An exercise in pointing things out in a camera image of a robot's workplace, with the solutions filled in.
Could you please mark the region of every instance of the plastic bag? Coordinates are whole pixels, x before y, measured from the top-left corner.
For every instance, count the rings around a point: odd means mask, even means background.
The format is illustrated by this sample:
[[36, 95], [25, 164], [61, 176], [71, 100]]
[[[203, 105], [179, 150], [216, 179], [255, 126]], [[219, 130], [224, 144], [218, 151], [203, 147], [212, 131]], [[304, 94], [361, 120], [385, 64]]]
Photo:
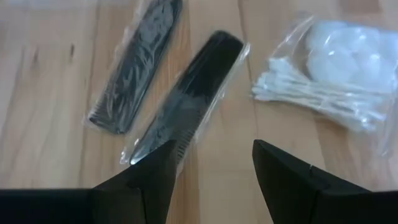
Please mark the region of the plastic bag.
[[169, 94], [144, 124], [134, 127], [121, 163], [135, 164], [168, 140], [176, 140], [178, 174], [191, 144], [195, 144], [223, 98], [249, 45], [224, 31], [216, 31], [180, 75]]
[[142, 106], [177, 26], [183, 0], [141, 0], [115, 51], [109, 82], [88, 121], [126, 134]]
[[385, 154], [396, 132], [397, 66], [398, 33], [309, 16], [271, 55], [252, 93], [319, 111]]

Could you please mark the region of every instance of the packaged comb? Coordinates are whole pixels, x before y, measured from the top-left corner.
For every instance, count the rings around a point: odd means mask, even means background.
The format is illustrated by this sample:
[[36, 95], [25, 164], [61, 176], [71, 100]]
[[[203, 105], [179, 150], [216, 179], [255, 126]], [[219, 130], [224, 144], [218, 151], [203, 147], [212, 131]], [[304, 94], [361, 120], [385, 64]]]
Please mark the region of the packaged comb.
[[136, 164], [169, 140], [175, 140], [182, 168], [193, 139], [198, 139], [249, 45], [225, 31], [216, 31], [180, 75], [148, 127], [133, 137], [121, 163]]
[[167, 52], [182, 1], [141, 0], [139, 9], [146, 12], [135, 32], [125, 33], [105, 91], [88, 115], [89, 123], [113, 134], [129, 132]]

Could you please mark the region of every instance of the comb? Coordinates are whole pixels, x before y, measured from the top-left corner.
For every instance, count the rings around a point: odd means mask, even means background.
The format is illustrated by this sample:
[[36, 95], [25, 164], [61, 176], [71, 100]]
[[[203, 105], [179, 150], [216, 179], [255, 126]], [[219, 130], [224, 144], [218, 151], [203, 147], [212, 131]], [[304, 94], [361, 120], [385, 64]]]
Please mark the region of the comb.
[[137, 143], [131, 164], [136, 164], [169, 140], [176, 141], [177, 162], [181, 163], [242, 49], [243, 43], [227, 32], [217, 31], [210, 37]]
[[181, 10], [182, 0], [150, 3], [89, 121], [113, 134], [130, 130]]

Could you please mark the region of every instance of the wooden surface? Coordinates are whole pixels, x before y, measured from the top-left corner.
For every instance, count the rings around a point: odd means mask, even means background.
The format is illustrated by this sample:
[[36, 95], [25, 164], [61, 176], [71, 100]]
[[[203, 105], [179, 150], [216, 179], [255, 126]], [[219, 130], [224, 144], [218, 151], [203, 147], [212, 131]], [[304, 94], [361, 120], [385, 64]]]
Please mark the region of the wooden surface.
[[[83, 125], [108, 80], [134, 1], [72, 1], [23, 7], [0, 0], [0, 187], [93, 187], [124, 167], [125, 144]], [[371, 190], [398, 189], [398, 156], [302, 108], [250, 99], [298, 13], [398, 29], [395, 0], [188, 0], [149, 110], [210, 34], [224, 29], [251, 54], [192, 147], [175, 187], [168, 223], [272, 223], [251, 159], [254, 139]]]

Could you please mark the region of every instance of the wood grain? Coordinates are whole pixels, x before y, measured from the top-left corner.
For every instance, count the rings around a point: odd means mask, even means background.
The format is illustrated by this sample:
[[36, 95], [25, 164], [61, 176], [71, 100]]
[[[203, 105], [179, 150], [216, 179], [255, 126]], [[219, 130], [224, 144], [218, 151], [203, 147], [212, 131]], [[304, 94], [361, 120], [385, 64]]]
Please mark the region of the wood grain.
[[250, 42], [251, 54], [190, 149], [167, 223], [272, 223], [252, 164], [254, 139], [371, 190], [398, 189], [398, 140], [389, 157], [380, 157], [374, 139], [310, 110], [250, 97], [251, 84], [297, 15], [397, 30], [397, 1], [186, 0], [169, 52], [126, 139], [87, 127], [84, 118], [108, 81], [136, 1], [70, 2], [73, 7], [40, 9], [0, 1], [0, 188], [93, 187], [123, 170], [123, 147], [211, 33], [224, 29]]

